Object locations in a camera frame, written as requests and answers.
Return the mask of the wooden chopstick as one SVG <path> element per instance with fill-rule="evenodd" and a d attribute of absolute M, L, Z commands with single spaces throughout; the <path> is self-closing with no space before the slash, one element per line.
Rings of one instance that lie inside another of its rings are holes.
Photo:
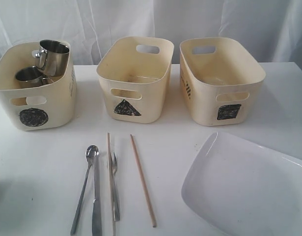
<path fill-rule="evenodd" d="M 135 144 L 135 140 L 134 140 L 134 137 L 133 137 L 132 134 L 130 135 L 130 138 L 131 138 L 131 143 L 132 143 L 132 147 L 133 147 L 133 151 L 134 151 L 134 155 L 135 155 L 135 160 L 136 160 L 136 164 L 137 164 L 137 168 L 138 168 L 138 172 L 139 172 L 139 176 L 140 176 L 144 196 L 145 196 L 145 199 L 146 199 L 147 208 L 148 208 L 149 215 L 150 215 L 151 222 L 152 222 L 152 227 L 156 228 L 157 227 L 157 221 L 156 221 L 156 217 L 155 217 L 155 214 L 154 214 L 151 199 L 150 199 L 150 196 L 149 196 L 149 192 L 148 192 L 147 184 L 146 184 L 146 181 L 145 181 L 142 165 L 141 165 L 139 154 L 138 154 L 138 151 L 137 151 L 137 146 Z"/>
<path fill-rule="evenodd" d="M 116 227 L 113 216 L 113 187 L 112 187 L 112 169 L 111 169 L 111 152 L 110 152 L 110 133 L 107 133 L 107 165 L 108 165 L 108 176 L 109 176 L 109 188 L 110 188 L 110 206 L 111 206 L 111 226 L 112 236 L 116 235 Z"/>

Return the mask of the steel mug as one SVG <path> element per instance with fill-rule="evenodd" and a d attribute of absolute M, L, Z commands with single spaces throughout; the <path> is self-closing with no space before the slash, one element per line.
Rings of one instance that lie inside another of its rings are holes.
<path fill-rule="evenodd" d="M 51 77 L 64 75 L 70 53 L 66 44 L 44 39 L 39 42 L 39 49 L 32 53 L 35 66 L 43 74 Z"/>
<path fill-rule="evenodd" d="M 40 72 L 36 66 L 29 66 L 21 69 L 15 75 L 20 88 L 36 88 L 54 83 L 53 79 Z"/>

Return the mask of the cream bin with triangle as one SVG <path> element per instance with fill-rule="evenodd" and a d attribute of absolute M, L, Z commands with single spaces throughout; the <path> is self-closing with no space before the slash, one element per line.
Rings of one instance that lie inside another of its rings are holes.
<path fill-rule="evenodd" d="M 166 39 L 129 36 L 117 40 L 97 66 L 108 115 L 151 123 L 162 112 L 174 44 Z"/>

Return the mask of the steel fork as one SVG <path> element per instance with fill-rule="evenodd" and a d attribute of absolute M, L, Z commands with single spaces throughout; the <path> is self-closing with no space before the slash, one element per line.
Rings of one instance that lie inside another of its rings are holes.
<path fill-rule="evenodd" d="M 113 216 L 114 221 L 120 221 L 120 208 L 119 208 L 119 198 L 116 188 L 115 174 L 117 173 L 118 164 L 115 153 L 111 155 L 111 169 L 112 169 L 112 187 L 113 187 Z"/>

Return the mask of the steel spoon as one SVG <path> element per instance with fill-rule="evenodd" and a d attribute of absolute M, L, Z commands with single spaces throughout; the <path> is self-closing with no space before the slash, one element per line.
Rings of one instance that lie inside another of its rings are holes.
<path fill-rule="evenodd" d="M 71 227 L 71 230 L 70 230 L 70 235 L 71 236 L 73 236 L 77 231 L 77 227 L 78 227 L 78 223 L 79 223 L 79 219 L 80 219 L 80 215 L 81 215 L 82 202 L 83 202 L 84 193 L 85 193 L 85 189 L 86 189 L 86 185 L 87 185 L 87 181 L 88 181 L 89 172 L 90 172 L 90 169 L 93 165 L 94 157 L 96 157 L 97 155 L 99 155 L 99 149 L 96 145 L 90 145 L 87 148 L 86 152 L 85 152 L 85 157 L 86 157 L 86 161 L 87 161 L 87 170 L 86 170 L 86 173 L 85 173 L 85 179 L 84 179 L 84 182 L 83 182 L 82 191 L 81 191 L 81 194 L 80 194 L 80 197 L 79 197 L 77 209 L 76 209 L 74 219 L 73 219 L 73 223 L 72 223 L 72 227 Z"/>

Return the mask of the cream bin with square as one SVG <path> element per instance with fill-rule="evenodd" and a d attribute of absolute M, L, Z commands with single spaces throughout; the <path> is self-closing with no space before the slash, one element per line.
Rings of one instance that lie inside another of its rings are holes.
<path fill-rule="evenodd" d="M 204 126 L 246 120 L 266 73 L 238 41 L 226 37 L 180 43 L 180 87 L 192 119 Z"/>

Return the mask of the cream bin with circle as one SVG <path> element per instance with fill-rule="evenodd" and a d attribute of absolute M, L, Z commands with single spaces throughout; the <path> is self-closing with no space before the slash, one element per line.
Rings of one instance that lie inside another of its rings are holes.
<path fill-rule="evenodd" d="M 34 65 L 32 51 L 39 42 L 12 46 L 0 58 L 0 106 L 11 123 L 23 131 L 55 128 L 74 116 L 77 83 L 72 58 L 65 73 L 53 83 L 35 88 L 21 88 L 16 73 Z"/>

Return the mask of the steel table knife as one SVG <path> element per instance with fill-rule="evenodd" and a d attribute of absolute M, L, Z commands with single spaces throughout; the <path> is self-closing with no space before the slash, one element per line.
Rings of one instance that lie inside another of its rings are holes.
<path fill-rule="evenodd" d="M 102 236 L 102 216 L 100 203 L 100 173 L 99 173 L 99 157 L 94 158 L 93 163 L 93 184 L 94 184 L 94 200 L 92 212 L 92 235 Z"/>

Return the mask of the white square plate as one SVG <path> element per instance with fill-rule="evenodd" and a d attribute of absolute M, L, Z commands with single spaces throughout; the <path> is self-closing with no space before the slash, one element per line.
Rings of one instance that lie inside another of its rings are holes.
<path fill-rule="evenodd" d="M 181 195 L 228 236 L 302 236 L 302 160 L 232 134 L 208 137 Z"/>

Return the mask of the white curtain backdrop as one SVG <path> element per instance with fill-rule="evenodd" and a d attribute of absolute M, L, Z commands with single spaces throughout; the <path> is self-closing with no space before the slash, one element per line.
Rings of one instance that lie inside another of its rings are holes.
<path fill-rule="evenodd" d="M 76 65 L 97 64 L 126 36 L 229 37 L 259 62 L 302 69 L 302 0 L 0 0 L 0 58 L 13 45 L 62 39 Z"/>

